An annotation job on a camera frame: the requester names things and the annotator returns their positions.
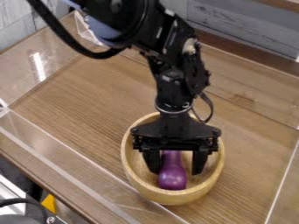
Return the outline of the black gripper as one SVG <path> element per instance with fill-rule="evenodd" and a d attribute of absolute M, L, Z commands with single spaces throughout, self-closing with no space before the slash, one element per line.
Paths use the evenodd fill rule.
<path fill-rule="evenodd" d="M 142 117 L 130 129 L 132 147 L 143 152 L 151 173 L 162 168 L 161 151 L 194 151 L 191 174 L 202 173 L 209 153 L 219 150 L 221 130 L 201 122 L 189 113 L 178 116 L 153 113 Z"/>

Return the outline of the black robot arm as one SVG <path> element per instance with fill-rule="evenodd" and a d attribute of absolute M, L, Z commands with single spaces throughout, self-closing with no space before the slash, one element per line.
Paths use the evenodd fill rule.
<path fill-rule="evenodd" d="M 219 150 L 221 130 L 193 111 L 197 98 L 209 100 L 205 88 L 211 84 L 195 29 L 159 0 L 64 1 L 87 14 L 88 28 L 103 44 L 134 47 L 149 62 L 159 114 L 131 135 L 150 171 L 161 171 L 163 151 L 191 151 L 191 173 L 202 173 L 209 155 Z"/>

